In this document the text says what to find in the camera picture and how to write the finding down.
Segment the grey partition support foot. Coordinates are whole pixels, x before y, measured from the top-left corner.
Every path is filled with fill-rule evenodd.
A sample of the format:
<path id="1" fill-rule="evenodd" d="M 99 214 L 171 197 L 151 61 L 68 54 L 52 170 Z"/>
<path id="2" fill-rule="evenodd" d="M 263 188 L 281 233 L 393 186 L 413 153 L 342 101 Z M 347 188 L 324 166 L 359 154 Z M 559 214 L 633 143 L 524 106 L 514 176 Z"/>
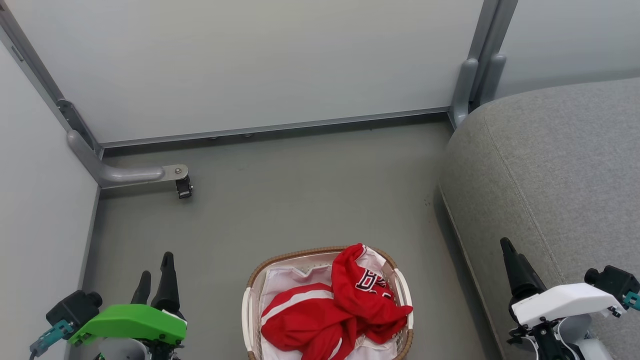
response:
<path id="1" fill-rule="evenodd" d="M 189 168 L 184 164 L 135 168 L 110 166 L 98 158 L 76 130 L 69 130 L 66 138 L 69 148 L 101 189 L 175 182 L 189 176 Z"/>

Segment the black caster wheel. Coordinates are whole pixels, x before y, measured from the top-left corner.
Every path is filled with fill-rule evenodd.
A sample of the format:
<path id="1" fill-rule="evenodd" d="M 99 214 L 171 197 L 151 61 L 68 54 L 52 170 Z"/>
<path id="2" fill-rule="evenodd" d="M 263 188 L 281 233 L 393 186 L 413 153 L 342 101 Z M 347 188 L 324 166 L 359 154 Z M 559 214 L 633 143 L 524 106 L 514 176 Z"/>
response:
<path id="1" fill-rule="evenodd" d="M 188 199 L 193 195 L 194 187 L 192 186 L 189 175 L 175 180 L 174 184 L 176 186 L 176 193 L 178 194 L 179 199 Z"/>

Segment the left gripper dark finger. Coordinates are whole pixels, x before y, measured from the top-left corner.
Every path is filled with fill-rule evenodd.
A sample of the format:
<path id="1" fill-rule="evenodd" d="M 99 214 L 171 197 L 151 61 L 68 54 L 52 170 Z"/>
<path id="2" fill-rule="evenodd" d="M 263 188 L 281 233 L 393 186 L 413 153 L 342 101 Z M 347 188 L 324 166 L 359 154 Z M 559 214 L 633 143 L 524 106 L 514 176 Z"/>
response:
<path id="1" fill-rule="evenodd" d="M 160 265 L 161 277 L 158 289 L 151 300 L 151 307 L 176 315 L 179 319 L 185 317 L 180 312 L 178 276 L 175 270 L 174 254 L 166 251 Z"/>
<path id="2" fill-rule="evenodd" d="M 150 271 L 143 271 L 137 288 L 131 299 L 132 305 L 146 305 L 151 292 L 152 275 Z"/>

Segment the grey partition corner post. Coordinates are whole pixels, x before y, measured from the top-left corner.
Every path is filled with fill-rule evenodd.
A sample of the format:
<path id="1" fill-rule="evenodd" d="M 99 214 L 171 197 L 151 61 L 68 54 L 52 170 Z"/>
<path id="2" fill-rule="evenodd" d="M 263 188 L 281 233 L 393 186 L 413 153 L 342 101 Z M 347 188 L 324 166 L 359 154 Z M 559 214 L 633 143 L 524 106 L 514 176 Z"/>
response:
<path id="1" fill-rule="evenodd" d="M 53 101 L 61 112 L 70 129 L 76 130 L 85 140 L 89 148 L 102 158 L 103 148 L 94 137 L 83 117 L 80 116 L 75 105 L 66 99 L 60 87 L 56 84 L 52 75 L 37 54 L 34 46 L 30 43 L 25 32 L 18 24 L 13 13 L 9 10 L 5 0 L 0 0 L 0 27 L 7 34 L 11 43 L 10 50 L 14 52 L 18 61 L 33 73 L 37 84 L 41 85 L 46 93 L 46 97 Z"/>
<path id="2" fill-rule="evenodd" d="M 462 62 L 448 118 L 453 129 L 478 107 L 493 101 L 506 64 L 501 53 L 519 0 L 483 0 L 467 59 Z"/>

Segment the grey partition base rail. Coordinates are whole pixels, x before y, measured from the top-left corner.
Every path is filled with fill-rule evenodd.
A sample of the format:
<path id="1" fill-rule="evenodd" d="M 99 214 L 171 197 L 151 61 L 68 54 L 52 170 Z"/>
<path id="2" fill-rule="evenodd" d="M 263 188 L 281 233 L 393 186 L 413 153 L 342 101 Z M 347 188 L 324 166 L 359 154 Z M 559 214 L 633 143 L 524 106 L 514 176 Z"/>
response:
<path id="1" fill-rule="evenodd" d="M 412 111 L 398 111 L 398 112 L 386 112 L 381 114 L 362 115 L 335 118 L 329 120 L 316 120 L 316 121 L 300 121 L 297 123 L 286 123 L 277 125 L 265 125 L 257 127 L 248 127 L 244 129 L 228 129 L 219 131 L 198 132 L 190 134 L 178 134 L 172 136 L 158 136 L 158 137 L 146 137 L 142 139 L 122 140 L 122 141 L 110 141 L 103 142 L 100 145 L 105 150 L 118 149 L 125 147 L 146 146 L 155 144 L 168 144 L 178 143 L 185 141 L 200 141 L 202 139 L 210 139 L 215 137 L 226 136 L 238 136 L 252 133 L 265 133 L 265 132 L 280 132 L 288 130 L 297 130 L 305 128 L 317 128 L 320 126 L 334 126 L 334 125 L 350 125 L 355 123 L 362 123 L 368 121 L 386 121 L 389 119 L 397 119 L 400 117 L 413 117 L 413 116 L 428 116 L 430 114 L 447 113 L 450 107 L 432 107 L 426 109 L 418 109 Z"/>

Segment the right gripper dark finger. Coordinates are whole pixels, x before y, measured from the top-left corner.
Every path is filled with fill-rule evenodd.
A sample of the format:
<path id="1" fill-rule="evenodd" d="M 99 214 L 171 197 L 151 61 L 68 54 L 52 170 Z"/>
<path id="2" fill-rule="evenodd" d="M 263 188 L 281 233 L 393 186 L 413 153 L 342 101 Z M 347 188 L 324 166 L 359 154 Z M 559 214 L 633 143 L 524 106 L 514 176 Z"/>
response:
<path id="1" fill-rule="evenodd" d="M 500 246 L 503 253 L 503 262 L 509 281 L 512 301 L 520 301 L 522 299 L 521 292 L 524 283 L 519 253 L 507 237 L 500 239 Z"/>
<path id="2" fill-rule="evenodd" d="M 524 254 L 518 255 L 518 298 L 525 299 L 547 291 L 535 269 Z"/>

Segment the grey fabric sofa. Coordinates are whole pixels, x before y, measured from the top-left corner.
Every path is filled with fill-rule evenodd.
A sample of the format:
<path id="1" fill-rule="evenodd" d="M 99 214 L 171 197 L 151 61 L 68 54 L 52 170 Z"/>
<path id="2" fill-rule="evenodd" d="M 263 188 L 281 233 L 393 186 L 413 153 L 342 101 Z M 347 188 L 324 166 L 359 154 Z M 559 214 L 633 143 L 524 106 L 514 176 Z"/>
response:
<path id="1" fill-rule="evenodd" d="M 439 191 L 503 360 L 515 322 L 500 240 L 549 288 L 612 265 L 640 281 L 640 77 L 478 107 L 446 146 Z"/>

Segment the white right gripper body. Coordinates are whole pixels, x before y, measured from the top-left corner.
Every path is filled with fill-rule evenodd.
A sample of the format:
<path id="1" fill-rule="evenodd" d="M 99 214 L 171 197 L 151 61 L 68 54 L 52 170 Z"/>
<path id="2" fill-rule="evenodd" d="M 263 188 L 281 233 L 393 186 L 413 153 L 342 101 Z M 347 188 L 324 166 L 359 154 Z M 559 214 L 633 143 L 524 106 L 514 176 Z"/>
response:
<path id="1" fill-rule="evenodd" d="M 586 283 L 556 285 L 551 289 L 525 298 L 510 306 L 521 326 L 534 328 L 546 321 L 552 322 L 572 316 L 601 313 L 623 315 L 626 310 L 608 292 Z"/>

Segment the white wicker-rim laundry basket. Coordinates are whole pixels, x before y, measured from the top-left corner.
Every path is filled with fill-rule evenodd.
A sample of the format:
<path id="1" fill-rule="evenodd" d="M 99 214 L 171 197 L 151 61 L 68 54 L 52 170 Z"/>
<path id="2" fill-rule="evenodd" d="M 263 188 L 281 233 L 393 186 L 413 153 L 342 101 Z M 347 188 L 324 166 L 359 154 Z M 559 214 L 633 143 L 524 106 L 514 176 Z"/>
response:
<path id="1" fill-rule="evenodd" d="M 266 259 L 259 264 L 249 276 L 247 286 L 242 297 L 241 324 L 243 341 L 248 360 L 263 360 L 262 335 L 260 333 L 260 300 L 269 269 L 277 267 L 294 267 L 306 271 L 318 265 L 328 265 L 345 250 L 347 246 L 329 246 L 292 251 Z M 409 284 L 397 262 L 382 249 L 372 247 L 375 253 L 385 259 L 382 266 L 382 277 L 390 283 L 390 289 L 395 294 L 395 302 L 402 306 L 411 306 L 412 297 Z"/>

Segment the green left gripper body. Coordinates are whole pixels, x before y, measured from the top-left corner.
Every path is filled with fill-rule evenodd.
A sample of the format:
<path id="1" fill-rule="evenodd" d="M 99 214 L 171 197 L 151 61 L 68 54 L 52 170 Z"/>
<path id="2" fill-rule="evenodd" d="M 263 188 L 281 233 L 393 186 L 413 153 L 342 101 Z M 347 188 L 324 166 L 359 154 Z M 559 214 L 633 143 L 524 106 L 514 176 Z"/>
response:
<path id="1" fill-rule="evenodd" d="M 161 341 L 172 346 L 186 339 L 187 323 L 169 312 L 144 304 L 116 304 L 98 313 L 71 335 L 73 346 L 98 338 Z"/>

